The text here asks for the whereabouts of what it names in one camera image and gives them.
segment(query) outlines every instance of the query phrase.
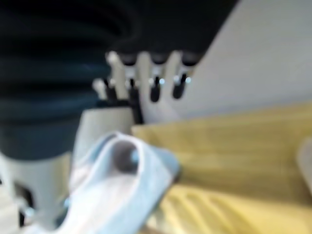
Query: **robotic hand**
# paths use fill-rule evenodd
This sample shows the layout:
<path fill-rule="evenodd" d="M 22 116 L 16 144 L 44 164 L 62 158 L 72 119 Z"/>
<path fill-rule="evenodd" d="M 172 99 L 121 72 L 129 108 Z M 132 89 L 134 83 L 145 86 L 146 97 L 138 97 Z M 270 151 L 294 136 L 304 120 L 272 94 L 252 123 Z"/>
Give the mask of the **robotic hand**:
<path fill-rule="evenodd" d="M 182 97 L 237 0 L 3 0 L 0 5 L 1 177 L 26 215 L 58 228 L 68 211 L 72 150 L 82 111 L 96 106 L 102 78 L 113 89 L 104 54 L 125 66 L 138 95 L 136 59 L 151 54 L 150 99 L 159 100 L 164 64 L 182 52 L 173 97 Z"/>

